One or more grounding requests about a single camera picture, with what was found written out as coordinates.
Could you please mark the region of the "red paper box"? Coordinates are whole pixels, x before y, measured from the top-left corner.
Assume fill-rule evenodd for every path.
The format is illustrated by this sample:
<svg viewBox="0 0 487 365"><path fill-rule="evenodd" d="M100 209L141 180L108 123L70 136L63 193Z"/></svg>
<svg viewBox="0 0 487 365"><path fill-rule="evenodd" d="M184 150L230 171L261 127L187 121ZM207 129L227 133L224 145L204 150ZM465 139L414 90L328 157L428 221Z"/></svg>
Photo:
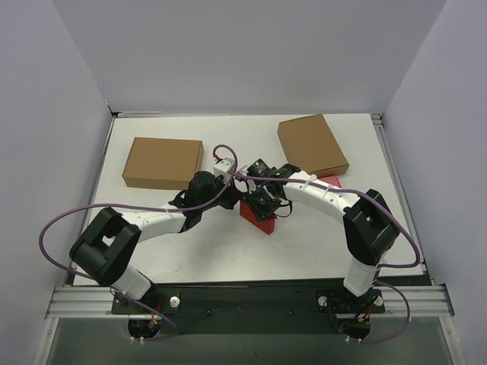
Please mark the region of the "red paper box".
<svg viewBox="0 0 487 365"><path fill-rule="evenodd" d="M263 221L258 221L256 215L250 209L250 206L243 200L240 201L239 213L243 219L251 223L254 227L261 230L265 234L270 235L274 232L276 222L275 216L268 217Z"/></svg>

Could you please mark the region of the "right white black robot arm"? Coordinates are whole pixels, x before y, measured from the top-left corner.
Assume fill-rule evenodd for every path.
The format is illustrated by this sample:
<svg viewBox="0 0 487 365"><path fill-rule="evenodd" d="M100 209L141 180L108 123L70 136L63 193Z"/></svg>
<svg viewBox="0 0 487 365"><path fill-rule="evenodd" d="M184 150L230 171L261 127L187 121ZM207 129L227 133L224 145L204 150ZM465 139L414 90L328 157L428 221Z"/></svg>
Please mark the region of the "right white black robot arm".
<svg viewBox="0 0 487 365"><path fill-rule="evenodd" d="M379 265L399 235L379 192L370 189L364 198L358 197L289 163L276 169L263 160L243 168L237 178L246 183L242 199L259 222L284 205L301 203L342 223L352 255L343 286L356 297L373 287Z"/></svg>

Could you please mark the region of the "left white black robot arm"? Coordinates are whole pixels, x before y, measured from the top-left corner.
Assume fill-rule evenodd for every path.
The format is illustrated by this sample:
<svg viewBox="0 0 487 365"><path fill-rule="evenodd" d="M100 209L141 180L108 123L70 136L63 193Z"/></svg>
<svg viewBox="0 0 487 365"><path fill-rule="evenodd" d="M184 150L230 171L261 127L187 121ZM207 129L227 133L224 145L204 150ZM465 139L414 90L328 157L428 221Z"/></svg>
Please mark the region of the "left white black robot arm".
<svg viewBox="0 0 487 365"><path fill-rule="evenodd" d="M136 311L149 312L158 294L155 284L129 264L136 246L157 236L192 229L213 207L231 210L242 194L233 181L224 180L222 175L198 172L187 189L158 211L102 209L77 239L69 257L100 286L127 295Z"/></svg>

